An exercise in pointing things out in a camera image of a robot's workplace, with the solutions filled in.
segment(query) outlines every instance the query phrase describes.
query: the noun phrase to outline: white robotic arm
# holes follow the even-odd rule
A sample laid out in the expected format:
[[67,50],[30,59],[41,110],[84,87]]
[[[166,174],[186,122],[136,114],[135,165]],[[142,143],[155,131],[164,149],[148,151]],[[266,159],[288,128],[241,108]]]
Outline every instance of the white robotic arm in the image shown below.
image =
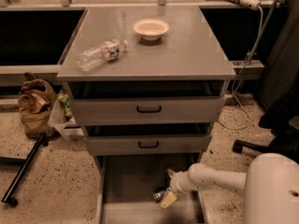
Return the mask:
[[167,208],[179,195],[212,185],[244,193],[244,224],[299,223],[299,165],[279,154],[263,154],[248,172],[226,172],[202,163],[187,172],[168,170],[170,187],[160,205]]

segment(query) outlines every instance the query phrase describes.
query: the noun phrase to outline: plastic bin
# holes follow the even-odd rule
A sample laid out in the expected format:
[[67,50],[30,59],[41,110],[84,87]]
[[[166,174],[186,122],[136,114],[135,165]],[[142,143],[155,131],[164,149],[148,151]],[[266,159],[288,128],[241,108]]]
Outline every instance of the plastic bin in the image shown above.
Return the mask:
[[49,126],[53,127],[67,141],[82,140],[84,137],[82,129],[75,121],[68,121],[64,115],[63,104],[57,99],[50,114]]

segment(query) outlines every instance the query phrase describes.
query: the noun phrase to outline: black office chair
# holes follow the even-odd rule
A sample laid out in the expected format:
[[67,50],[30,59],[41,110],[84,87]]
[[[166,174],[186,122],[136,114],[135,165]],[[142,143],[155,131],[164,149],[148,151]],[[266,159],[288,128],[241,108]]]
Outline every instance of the black office chair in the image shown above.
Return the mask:
[[299,75],[261,117],[259,126],[271,129],[276,136],[269,146],[235,140],[233,151],[241,153],[247,147],[262,153],[279,153],[299,163]]

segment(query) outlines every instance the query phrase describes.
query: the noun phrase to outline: bottle label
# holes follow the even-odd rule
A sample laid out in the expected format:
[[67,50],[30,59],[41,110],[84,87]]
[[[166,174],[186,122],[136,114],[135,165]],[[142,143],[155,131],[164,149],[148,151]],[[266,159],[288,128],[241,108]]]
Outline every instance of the bottle label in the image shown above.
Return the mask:
[[105,56],[109,61],[115,60],[119,57],[120,49],[116,40],[109,40],[103,43],[105,48]]

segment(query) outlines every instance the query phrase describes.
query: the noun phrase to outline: white bowl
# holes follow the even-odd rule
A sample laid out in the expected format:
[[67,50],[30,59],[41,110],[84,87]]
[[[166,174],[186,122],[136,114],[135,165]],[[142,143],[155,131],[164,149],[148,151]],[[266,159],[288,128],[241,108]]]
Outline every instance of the white bowl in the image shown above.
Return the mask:
[[169,25],[165,21],[158,19],[144,19],[134,24],[134,30],[141,37],[148,41],[158,40],[169,30]]

